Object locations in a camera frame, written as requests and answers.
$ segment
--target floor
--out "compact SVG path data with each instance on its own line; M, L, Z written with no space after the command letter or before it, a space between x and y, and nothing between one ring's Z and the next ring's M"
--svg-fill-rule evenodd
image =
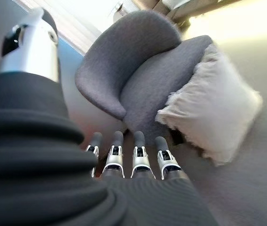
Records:
M208 34L264 100L262 113L237 158L214 167L187 144L170 150L222 226L267 225L267 0L243 0L193 18L183 39ZM126 177L131 175L134 141L124 142ZM150 163L160 178L157 151L148 146Z

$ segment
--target chair backrest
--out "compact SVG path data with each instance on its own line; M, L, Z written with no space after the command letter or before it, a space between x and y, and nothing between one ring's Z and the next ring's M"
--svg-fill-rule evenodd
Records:
M86 53L76 85L92 104L123 119L119 95L130 76L150 57L177 47L179 32L152 11L126 15L106 30Z

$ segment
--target black chair leg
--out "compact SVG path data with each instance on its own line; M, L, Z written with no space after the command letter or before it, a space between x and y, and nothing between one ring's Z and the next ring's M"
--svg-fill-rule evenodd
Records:
M169 132L173 140L173 145L180 145L186 143L186 139L183 137L180 131L169 129Z

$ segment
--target blue wall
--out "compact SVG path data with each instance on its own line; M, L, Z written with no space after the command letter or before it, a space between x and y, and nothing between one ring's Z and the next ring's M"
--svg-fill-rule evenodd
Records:
M26 14L27 12L12 0L0 0L0 50L5 34ZM74 75L83 56L62 39L59 42L59 57L64 97L71 119L85 134L83 147L96 131L103 133L104 145L108 146L112 133L124 130L123 123L93 106L79 93L75 86Z

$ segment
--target gray carpet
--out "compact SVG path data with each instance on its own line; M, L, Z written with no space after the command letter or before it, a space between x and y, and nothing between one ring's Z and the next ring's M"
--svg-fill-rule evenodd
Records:
M223 226L267 225L267 37L224 43L241 75L263 96L263 110L230 164L214 167L199 158L195 148L184 144L170 147ZM131 166L133 137L125 139L126 165ZM159 170L154 147L147 148L157 178ZM131 174L126 168L126 177Z

